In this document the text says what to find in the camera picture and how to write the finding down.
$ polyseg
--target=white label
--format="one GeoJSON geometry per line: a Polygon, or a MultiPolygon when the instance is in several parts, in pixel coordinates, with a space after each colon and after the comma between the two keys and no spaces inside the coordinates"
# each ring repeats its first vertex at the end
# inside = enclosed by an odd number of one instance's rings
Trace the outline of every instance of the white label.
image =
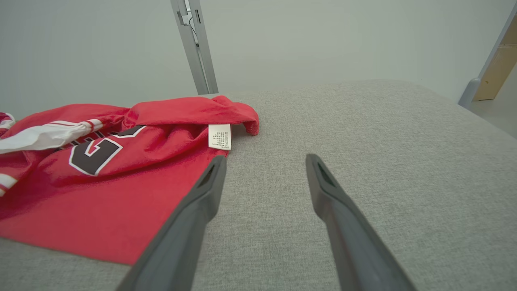
{"type": "Polygon", "coordinates": [[[232,131],[229,124],[208,125],[208,146],[214,149],[232,149],[232,131]]]}

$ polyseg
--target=basketball jersey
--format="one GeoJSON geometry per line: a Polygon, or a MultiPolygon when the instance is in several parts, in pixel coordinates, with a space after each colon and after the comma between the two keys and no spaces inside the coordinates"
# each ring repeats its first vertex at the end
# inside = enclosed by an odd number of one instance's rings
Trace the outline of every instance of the basketball jersey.
{"type": "Polygon", "coordinates": [[[208,124],[259,132],[257,113],[224,96],[67,105],[4,120],[0,236],[123,264],[137,260],[212,158],[227,155],[208,147],[208,124]]]}

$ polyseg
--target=black number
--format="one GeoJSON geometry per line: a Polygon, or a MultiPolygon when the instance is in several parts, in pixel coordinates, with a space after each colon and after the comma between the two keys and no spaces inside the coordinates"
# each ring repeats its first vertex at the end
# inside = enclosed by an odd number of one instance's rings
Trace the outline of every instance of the black number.
{"type": "MultiPolygon", "coordinates": [[[[116,138],[135,137],[143,128],[145,128],[144,125],[137,125],[113,136],[116,138]]],[[[102,170],[123,147],[108,138],[104,138],[100,143],[96,144],[93,150],[91,149],[92,144],[93,141],[90,141],[73,147],[68,162],[79,172],[97,176],[100,170],[102,170]]]]}

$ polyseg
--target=gray cushion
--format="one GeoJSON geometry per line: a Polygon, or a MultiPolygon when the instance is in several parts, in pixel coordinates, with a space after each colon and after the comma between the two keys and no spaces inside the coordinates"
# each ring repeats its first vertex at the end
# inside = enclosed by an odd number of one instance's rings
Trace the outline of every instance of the gray cushion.
{"type": "MultiPolygon", "coordinates": [[[[517,140],[421,86],[356,81],[225,94],[252,106],[233,127],[219,213],[193,290],[336,290],[305,154],[316,153],[419,290],[514,290],[517,140]]],[[[111,290],[127,266],[0,240],[10,290],[111,290]]]]}

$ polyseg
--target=wooden panel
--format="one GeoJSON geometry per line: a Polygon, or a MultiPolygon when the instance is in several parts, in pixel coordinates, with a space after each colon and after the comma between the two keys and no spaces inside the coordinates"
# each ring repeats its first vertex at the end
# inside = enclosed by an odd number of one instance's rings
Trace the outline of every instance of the wooden panel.
{"type": "Polygon", "coordinates": [[[494,99],[517,63],[517,47],[499,47],[488,66],[474,101],[494,99]]]}
{"type": "Polygon", "coordinates": [[[517,45],[517,16],[513,18],[500,44],[500,46],[507,45],[517,45]]]}

